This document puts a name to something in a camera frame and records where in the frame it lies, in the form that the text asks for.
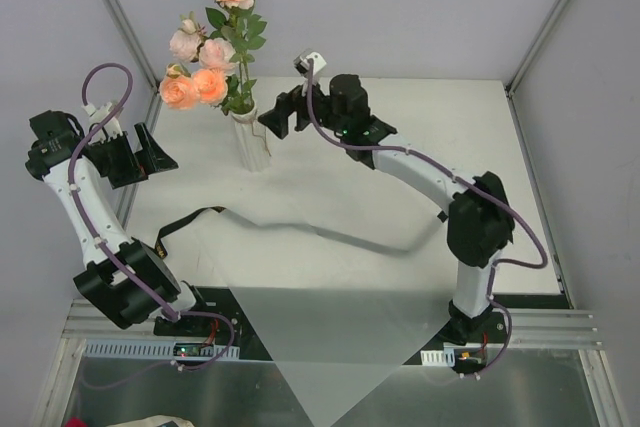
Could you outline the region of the black ribbon gold lettering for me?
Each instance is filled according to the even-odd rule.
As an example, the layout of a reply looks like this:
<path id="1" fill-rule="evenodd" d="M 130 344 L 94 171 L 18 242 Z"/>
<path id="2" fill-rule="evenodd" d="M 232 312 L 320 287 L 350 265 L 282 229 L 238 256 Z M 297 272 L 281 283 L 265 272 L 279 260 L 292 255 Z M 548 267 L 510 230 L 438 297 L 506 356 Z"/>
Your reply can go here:
<path id="1" fill-rule="evenodd" d="M 158 230 L 154 242 L 154 249 L 156 250 L 156 253 L 159 254 L 161 258 L 166 258 L 169 255 L 169 250 L 164 244 L 164 239 L 174 234 L 175 232 L 186 228 L 188 225 L 195 222 L 199 217 L 209 215 L 210 212 L 214 212 L 216 217 L 227 219 L 231 223 L 243 228 L 247 228 L 249 230 L 297 230 L 307 235 L 315 235 L 332 242 L 350 245 L 361 250 L 375 252 L 395 258 L 407 257 L 410 254 L 416 253 L 420 248 L 426 245 L 439 231 L 444 230 L 445 225 L 440 217 L 433 218 L 426 227 L 421 229 L 415 235 L 408 247 L 400 248 L 304 223 L 275 222 L 261 225 L 251 221 L 246 217 L 243 217 L 242 215 L 232 210 L 227 209 L 226 207 L 208 206 L 197 209 L 182 218 L 179 218 L 169 224 L 166 224 L 165 226 L 162 226 Z"/>

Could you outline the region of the white wrapping paper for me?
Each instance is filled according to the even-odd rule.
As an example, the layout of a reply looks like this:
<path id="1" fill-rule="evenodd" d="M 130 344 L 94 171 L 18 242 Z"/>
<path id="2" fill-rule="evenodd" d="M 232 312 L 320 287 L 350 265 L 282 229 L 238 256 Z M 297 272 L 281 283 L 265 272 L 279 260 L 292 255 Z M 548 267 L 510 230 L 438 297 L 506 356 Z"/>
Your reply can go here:
<path id="1" fill-rule="evenodd" d="M 428 211 L 257 193 L 193 226 L 315 426 L 331 426 L 448 320 L 457 263 Z"/>

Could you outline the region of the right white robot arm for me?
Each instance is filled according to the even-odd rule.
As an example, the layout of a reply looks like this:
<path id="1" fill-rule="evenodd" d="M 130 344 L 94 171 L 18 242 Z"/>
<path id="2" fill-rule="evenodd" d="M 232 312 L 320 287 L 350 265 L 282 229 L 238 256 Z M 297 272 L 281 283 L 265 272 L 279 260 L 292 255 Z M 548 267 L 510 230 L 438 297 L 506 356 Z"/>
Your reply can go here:
<path id="1" fill-rule="evenodd" d="M 296 131 L 312 125 L 324 136 L 333 135 L 351 159 L 404 182 L 439 207 L 447 246 L 458 261 L 450 319 L 439 337 L 462 346 L 481 335 L 493 310 L 492 266 L 512 242 L 515 228 L 500 178 L 486 172 L 465 180 L 415 151 L 395 127 L 372 114 L 368 94 L 354 74 L 334 77 L 327 93 L 317 85 L 282 93 L 258 121 L 284 139 L 291 116 Z"/>

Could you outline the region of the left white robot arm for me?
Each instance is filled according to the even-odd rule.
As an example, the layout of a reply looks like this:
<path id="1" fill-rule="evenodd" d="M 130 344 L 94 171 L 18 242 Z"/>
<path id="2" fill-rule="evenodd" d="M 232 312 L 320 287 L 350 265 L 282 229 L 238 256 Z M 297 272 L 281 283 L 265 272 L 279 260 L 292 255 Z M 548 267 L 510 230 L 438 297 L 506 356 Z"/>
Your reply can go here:
<path id="1" fill-rule="evenodd" d="M 163 315 L 188 335 L 204 334 L 210 310 L 152 247 L 125 232 L 99 186 L 101 178 L 119 188 L 177 168 L 146 125 L 135 126 L 138 151 L 118 130 L 103 129 L 102 140 L 83 145 L 82 127 L 62 111 L 39 114 L 30 127 L 36 140 L 26 169 L 56 194 L 81 245 L 85 269 L 74 278 L 78 292 L 121 329 Z"/>

